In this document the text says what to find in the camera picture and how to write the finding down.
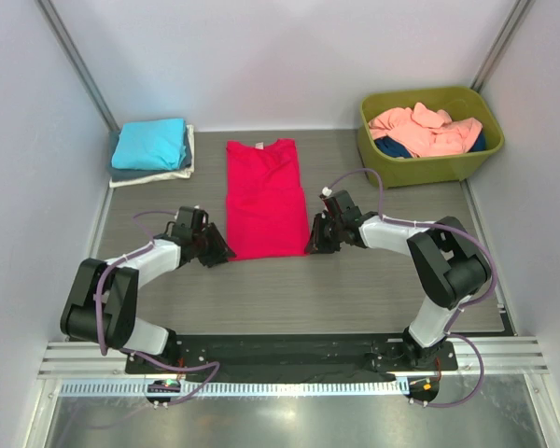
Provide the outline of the olive green plastic bin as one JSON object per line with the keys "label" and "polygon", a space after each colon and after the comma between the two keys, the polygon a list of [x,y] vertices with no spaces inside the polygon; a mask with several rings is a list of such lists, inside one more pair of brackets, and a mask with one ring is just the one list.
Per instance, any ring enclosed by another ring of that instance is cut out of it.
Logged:
{"label": "olive green plastic bin", "polygon": [[[443,109],[452,119],[474,118],[483,126],[486,148],[479,152],[448,157],[395,159],[384,154],[371,138],[368,123],[393,107],[422,103],[432,110]],[[504,134],[482,96],[463,86],[373,93],[359,106],[363,125],[357,132],[357,148],[366,168],[376,171],[385,188],[463,181],[504,145]]]}

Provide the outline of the red t shirt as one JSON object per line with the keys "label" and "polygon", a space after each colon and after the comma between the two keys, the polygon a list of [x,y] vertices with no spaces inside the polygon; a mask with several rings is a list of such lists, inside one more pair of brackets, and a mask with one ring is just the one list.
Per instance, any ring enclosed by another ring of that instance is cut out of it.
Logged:
{"label": "red t shirt", "polygon": [[230,141],[226,156],[226,234],[234,259],[304,256],[309,220],[295,141]]}

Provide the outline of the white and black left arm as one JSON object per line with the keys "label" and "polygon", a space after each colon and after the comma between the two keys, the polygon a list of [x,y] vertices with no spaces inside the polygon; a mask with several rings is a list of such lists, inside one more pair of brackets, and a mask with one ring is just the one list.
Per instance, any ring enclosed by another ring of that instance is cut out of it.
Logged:
{"label": "white and black left arm", "polygon": [[161,370],[185,372],[176,333],[139,318],[139,290],[193,260],[212,268],[236,257],[201,208],[183,206],[167,214],[164,232],[116,258],[83,260],[60,319],[61,332],[96,343],[102,355],[114,349],[140,357]]}

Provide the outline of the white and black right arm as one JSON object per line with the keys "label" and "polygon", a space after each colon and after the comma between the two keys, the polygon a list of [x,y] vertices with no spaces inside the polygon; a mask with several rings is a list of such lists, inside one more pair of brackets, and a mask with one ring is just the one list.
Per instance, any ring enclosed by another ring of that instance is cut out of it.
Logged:
{"label": "white and black right arm", "polygon": [[411,367],[431,365],[455,314],[493,279],[488,257],[454,217],[418,222],[362,214],[345,190],[325,188],[320,199],[325,210],[315,215],[307,254],[332,254],[348,244],[412,259],[425,298],[402,333],[400,352]]}

